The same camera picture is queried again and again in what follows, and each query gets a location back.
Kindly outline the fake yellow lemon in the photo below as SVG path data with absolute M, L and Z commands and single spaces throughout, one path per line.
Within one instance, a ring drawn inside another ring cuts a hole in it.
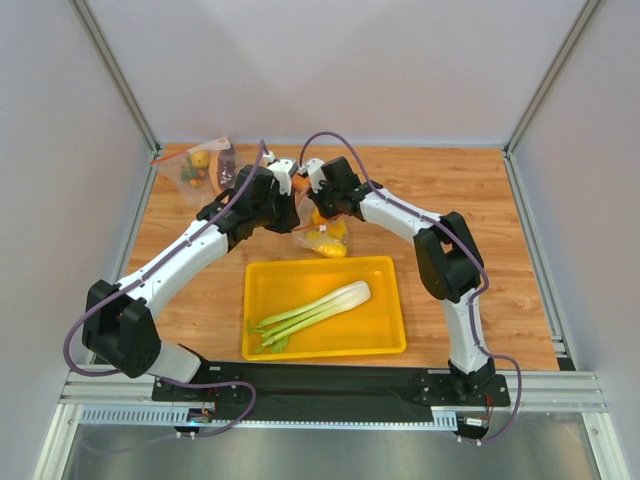
M 307 247 L 326 258 L 345 258 L 348 253 L 345 230 L 312 230 L 305 235 Z

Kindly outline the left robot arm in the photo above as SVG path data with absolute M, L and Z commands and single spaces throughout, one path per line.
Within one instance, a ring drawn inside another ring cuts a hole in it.
M 130 378 L 149 374 L 191 382 L 201 367 L 200 356 L 163 341 L 155 319 L 194 276 L 255 229 L 289 233 L 298 226 L 292 185 L 297 169 L 290 159 L 242 168 L 234 186 L 203 207 L 147 265 L 116 284 L 95 283 L 87 299 L 83 345 Z

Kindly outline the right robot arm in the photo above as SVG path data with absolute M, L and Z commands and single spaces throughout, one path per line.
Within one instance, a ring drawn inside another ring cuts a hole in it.
M 479 291 L 483 260 L 464 217 L 419 209 L 375 182 L 363 183 L 344 157 L 305 163 L 310 199 L 324 216 L 345 214 L 378 225 L 414 246 L 427 292 L 440 301 L 450 340 L 451 389 L 465 399 L 495 374 L 486 348 Z

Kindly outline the fake green celery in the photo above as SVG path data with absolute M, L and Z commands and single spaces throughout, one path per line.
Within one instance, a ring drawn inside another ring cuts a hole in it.
M 261 354 L 267 349 L 274 354 L 282 353 L 293 334 L 354 310 L 370 299 L 369 285 L 365 281 L 356 281 L 311 303 L 266 317 L 247 327 L 249 333 L 258 334 L 260 337 L 254 353 Z

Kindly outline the fake orange-yellow mango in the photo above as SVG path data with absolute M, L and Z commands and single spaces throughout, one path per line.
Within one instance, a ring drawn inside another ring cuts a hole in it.
M 319 212 L 318 209 L 313 210 L 311 219 L 314 225 L 321 225 L 327 222 L 327 219 Z

